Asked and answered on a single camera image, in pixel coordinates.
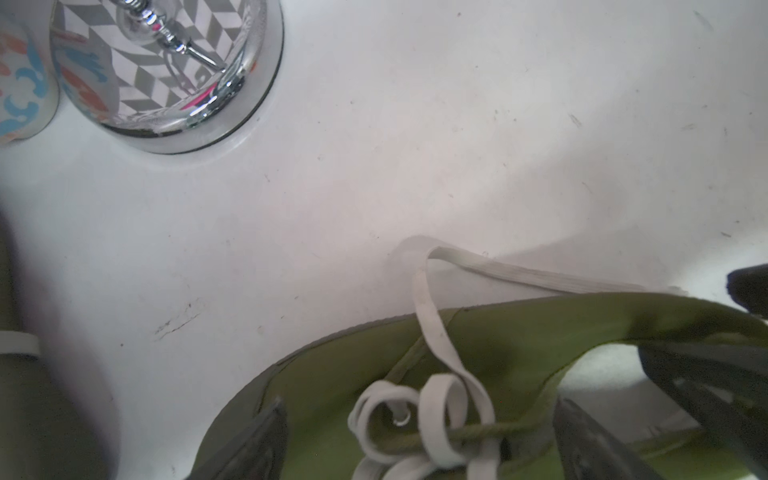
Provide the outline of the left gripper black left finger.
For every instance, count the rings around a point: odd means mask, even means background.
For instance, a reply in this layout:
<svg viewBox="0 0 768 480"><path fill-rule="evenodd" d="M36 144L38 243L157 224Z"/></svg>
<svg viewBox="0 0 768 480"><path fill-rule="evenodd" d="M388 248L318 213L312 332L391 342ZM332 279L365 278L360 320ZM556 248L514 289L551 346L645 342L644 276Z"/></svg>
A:
<svg viewBox="0 0 768 480"><path fill-rule="evenodd" d="M288 444L284 402L275 400L201 466L189 480L277 480Z"/></svg>

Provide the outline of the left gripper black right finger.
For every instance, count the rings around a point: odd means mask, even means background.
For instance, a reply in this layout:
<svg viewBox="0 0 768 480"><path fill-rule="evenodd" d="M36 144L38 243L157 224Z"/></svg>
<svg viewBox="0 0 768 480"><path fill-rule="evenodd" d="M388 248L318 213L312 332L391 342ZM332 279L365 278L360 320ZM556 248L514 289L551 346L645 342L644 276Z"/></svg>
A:
<svg viewBox="0 0 768 480"><path fill-rule="evenodd" d="M634 451L570 399L557 399L553 428L565 479L663 479Z"/></svg>

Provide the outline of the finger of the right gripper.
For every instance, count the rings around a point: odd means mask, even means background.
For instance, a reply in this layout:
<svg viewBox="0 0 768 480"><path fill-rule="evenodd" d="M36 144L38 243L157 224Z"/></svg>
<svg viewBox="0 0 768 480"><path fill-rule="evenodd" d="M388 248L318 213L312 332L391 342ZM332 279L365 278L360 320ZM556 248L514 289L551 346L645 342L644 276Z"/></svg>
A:
<svg viewBox="0 0 768 480"><path fill-rule="evenodd" d="M646 376L759 479L767 477L767 349L653 343L638 350Z"/></svg>
<svg viewBox="0 0 768 480"><path fill-rule="evenodd" d="M756 265L727 275L730 298L752 315L766 318L768 313L768 265Z"/></svg>

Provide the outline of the olive green shoe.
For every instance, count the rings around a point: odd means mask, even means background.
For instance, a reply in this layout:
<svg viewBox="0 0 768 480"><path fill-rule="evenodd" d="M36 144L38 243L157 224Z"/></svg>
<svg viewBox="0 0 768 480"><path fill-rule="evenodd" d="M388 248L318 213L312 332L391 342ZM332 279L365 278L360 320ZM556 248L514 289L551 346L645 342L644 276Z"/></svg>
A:
<svg viewBox="0 0 768 480"><path fill-rule="evenodd" d="M39 339L15 311L11 253L1 233L1 477L107 479L97 436L58 387Z"/></svg>
<svg viewBox="0 0 768 480"><path fill-rule="evenodd" d="M208 428L193 468L281 399L288 444L279 479L565 479L554 408L569 399L566 375L592 351L767 349L766 321L738 304L518 267L446 244L425 251L411 292L411 315L317 340L254 378ZM602 426L663 479L755 476L672 401L681 416L643 440L624 442Z"/></svg>

